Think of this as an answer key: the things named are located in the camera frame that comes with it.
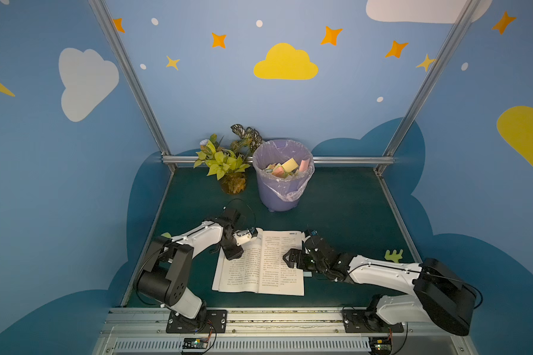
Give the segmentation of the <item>paperback book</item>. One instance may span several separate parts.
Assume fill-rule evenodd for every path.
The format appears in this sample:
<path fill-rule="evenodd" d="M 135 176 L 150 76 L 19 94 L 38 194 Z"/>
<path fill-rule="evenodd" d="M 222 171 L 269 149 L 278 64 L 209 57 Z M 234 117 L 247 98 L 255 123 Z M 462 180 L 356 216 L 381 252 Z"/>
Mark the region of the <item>paperback book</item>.
<path fill-rule="evenodd" d="M 283 256 L 290 249 L 302 249 L 305 234 L 299 231 L 264 231 L 242 246 L 244 253 L 235 260 L 219 253 L 213 291 L 253 292 L 288 296 L 304 295 L 304 272 L 290 268 Z"/>

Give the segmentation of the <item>pink sticky note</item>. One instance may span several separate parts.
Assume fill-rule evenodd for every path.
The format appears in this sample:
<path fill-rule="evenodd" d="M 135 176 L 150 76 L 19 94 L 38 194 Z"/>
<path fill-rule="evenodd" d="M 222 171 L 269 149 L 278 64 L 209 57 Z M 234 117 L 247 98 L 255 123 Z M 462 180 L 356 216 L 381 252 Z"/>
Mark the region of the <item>pink sticky note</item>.
<path fill-rule="evenodd" d="M 309 163 L 310 163 L 310 159 L 302 160 L 301 164 L 300 164 L 300 166 L 298 168 L 298 171 L 299 172 L 306 172 L 309 169 Z"/>

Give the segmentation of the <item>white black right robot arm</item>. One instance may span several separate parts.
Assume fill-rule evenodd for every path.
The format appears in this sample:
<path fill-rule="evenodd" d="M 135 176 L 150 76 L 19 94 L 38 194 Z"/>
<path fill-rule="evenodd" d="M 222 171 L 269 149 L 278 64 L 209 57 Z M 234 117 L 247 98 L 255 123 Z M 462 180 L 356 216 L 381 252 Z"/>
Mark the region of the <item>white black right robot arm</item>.
<path fill-rule="evenodd" d="M 456 336 L 470 332 L 476 300 L 481 293 L 434 258 L 422 263 L 393 263 L 363 255 L 337 253 L 314 231 L 300 249 L 282 257 L 290 269 L 323 275 L 336 283 L 376 285 L 398 292 L 376 295 L 361 319 L 371 332 L 403 322 L 428 322 Z"/>

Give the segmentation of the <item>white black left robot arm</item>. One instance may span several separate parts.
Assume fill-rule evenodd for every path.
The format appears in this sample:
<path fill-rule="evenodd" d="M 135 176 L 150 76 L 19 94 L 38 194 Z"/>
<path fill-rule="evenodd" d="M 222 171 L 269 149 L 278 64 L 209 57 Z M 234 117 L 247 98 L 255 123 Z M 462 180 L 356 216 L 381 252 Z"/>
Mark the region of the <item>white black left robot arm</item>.
<path fill-rule="evenodd" d="M 136 281 L 136 291 L 188 320 L 203 314 L 204 302 L 188 288 L 192 260 L 218 245 L 226 256 L 241 257 L 243 248 L 234 238 L 237 217 L 216 217 L 182 235 L 157 237 L 149 245 Z"/>

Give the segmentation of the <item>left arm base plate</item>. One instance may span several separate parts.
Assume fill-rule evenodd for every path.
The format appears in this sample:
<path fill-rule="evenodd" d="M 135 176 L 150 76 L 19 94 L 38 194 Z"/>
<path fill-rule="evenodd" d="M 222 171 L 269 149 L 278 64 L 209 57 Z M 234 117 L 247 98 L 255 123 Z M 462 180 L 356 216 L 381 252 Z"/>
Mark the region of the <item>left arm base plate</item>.
<path fill-rule="evenodd" d="M 167 334 L 204 334 L 213 330 L 214 334 L 224 334 L 228 311 L 225 309 L 203 309 L 194 319 L 179 312 L 171 311 L 167 321 Z"/>

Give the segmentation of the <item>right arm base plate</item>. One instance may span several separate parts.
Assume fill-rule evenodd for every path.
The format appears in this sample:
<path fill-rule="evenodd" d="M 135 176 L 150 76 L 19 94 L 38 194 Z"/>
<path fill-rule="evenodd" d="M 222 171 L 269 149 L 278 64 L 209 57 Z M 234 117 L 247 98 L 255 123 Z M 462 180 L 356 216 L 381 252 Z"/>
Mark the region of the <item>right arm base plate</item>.
<path fill-rule="evenodd" d="M 341 316 L 346 333 L 385 334 L 392 332 L 393 334 L 400 334 L 405 331 L 401 323 L 389 325 L 379 318 L 375 312 L 365 309 L 346 307 L 341 310 Z"/>

